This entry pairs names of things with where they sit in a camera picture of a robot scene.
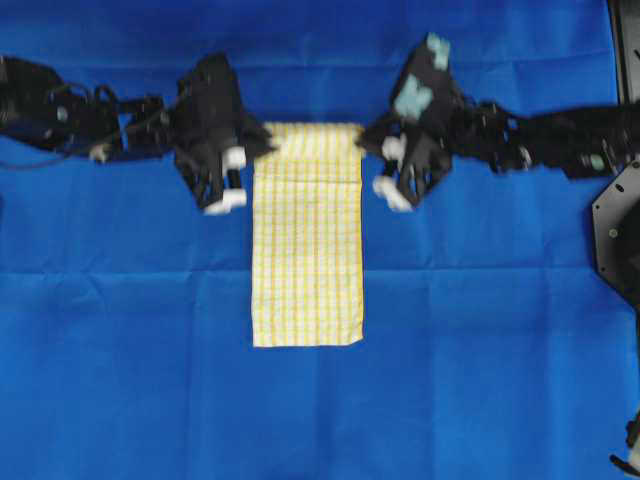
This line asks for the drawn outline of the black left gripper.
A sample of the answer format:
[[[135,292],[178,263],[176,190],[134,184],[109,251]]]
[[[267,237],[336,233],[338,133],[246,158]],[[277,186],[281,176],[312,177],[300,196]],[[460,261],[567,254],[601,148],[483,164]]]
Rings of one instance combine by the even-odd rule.
[[[248,156],[278,149],[261,124],[242,127],[236,75],[222,52],[208,54],[177,81],[171,113],[174,165],[196,206],[206,215],[223,215],[244,207],[246,190],[240,171]]]

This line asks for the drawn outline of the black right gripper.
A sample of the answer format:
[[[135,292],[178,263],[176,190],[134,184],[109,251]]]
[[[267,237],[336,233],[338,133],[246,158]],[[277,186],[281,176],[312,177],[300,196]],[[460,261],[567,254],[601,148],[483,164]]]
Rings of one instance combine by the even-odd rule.
[[[447,140],[465,97],[451,73],[450,54],[448,39],[427,33],[411,50],[388,110],[356,140],[363,149],[381,149],[384,167],[373,190],[394,212],[411,212],[452,169]]]

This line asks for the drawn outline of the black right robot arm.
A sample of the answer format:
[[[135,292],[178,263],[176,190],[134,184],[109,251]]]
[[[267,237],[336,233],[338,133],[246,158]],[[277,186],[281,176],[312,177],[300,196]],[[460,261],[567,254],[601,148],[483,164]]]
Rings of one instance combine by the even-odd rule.
[[[390,209],[418,207],[457,157],[498,175],[544,166],[588,179],[615,175],[638,155],[638,102],[517,115],[466,95],[450,57],[450,42],[427,33],[408,55],[388,109],[356,140],[384,163],[373,188]]]

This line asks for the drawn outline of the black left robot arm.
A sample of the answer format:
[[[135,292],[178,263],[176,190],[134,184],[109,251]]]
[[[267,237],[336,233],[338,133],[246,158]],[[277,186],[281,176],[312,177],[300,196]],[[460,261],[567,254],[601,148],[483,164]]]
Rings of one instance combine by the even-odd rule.
[[[202,58],[159,95],[121,99],[110,86],[64,80],[53,68],[1,59],[1,134],[58,159],[97,164],[174,156],[197,207],[207,215],[245,206],[240,172],[275,151],[271,132],[245,107],[226,56]]]

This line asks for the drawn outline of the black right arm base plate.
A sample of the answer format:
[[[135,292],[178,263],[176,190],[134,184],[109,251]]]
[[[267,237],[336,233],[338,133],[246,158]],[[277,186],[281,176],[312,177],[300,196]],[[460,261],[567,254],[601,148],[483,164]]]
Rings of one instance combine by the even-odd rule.
[[[639,3],[608,3],[619,100],[639,103]],[[600,278],[639,310],[639,156],[624,161],[591,204],[595,267]]]

